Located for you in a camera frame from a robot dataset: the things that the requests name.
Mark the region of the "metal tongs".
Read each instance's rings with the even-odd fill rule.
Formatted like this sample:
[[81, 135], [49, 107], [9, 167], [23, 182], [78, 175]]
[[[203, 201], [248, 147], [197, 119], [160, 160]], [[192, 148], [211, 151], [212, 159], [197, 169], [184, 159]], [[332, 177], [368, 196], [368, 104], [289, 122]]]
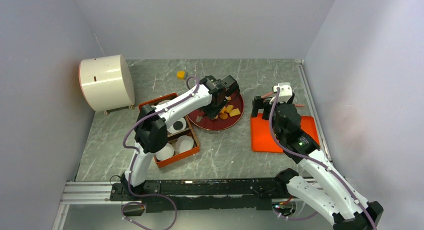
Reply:
[[201, 122], [202, 119], [203, 119], [203, 117], [204, 117], [204, 112], [203, 111], [199, 111], [198, 114], [197, 114], [197, 116], [196, 116], [195, 121], [196, 122]]

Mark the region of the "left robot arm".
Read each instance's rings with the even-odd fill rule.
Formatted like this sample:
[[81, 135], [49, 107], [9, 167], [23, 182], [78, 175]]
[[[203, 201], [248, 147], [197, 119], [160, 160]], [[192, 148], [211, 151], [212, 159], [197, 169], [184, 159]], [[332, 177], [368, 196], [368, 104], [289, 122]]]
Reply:
[[127, 144], [128, 134], [122, 143], [125, 149], [133, 150], [130, 165], [121, 177], [124, 195], [136, 200], [145, 194], [144, 184], [152, 158], [168, 143], [168, 129], [177, 120], [197, 109], [213, 119], [227, 104], [227, 98], [239, 91], [233, 76], [220, 80], [209, 75], [201, 80], [195, 79], [193, 87], [167, 103], [143, 105], [137, 122], [129, 130], [129, 133], [135, 133], [135, 145]]

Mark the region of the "black round cookie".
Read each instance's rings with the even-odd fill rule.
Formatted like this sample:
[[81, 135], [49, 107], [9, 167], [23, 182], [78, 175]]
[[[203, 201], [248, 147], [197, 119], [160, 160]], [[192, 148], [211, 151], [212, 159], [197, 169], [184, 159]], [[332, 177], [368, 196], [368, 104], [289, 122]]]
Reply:
[[186, 127], [186, 124], [183, 121], [177, 121], [173, 124], [173, 128], [176, 131], [180, 131], [180, 130], [184, 129], [185, 127]]

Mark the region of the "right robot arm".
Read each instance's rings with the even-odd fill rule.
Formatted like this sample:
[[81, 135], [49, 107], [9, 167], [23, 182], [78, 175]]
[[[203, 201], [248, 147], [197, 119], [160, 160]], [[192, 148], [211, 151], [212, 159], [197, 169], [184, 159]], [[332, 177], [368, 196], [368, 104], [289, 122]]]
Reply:
[[302, 130], [302, 117], [295, 105], [256, 96], [251, 118], [256, 118], [260, 109], [272, 140], [322, 187], [318, 190], [288, 168], [274, 178], [276, 194], [299, 198], [323, 216], [333, 229], [376, 229], [383, 207], [378, 201], [368, 201], [335, 169], [319, 144]]

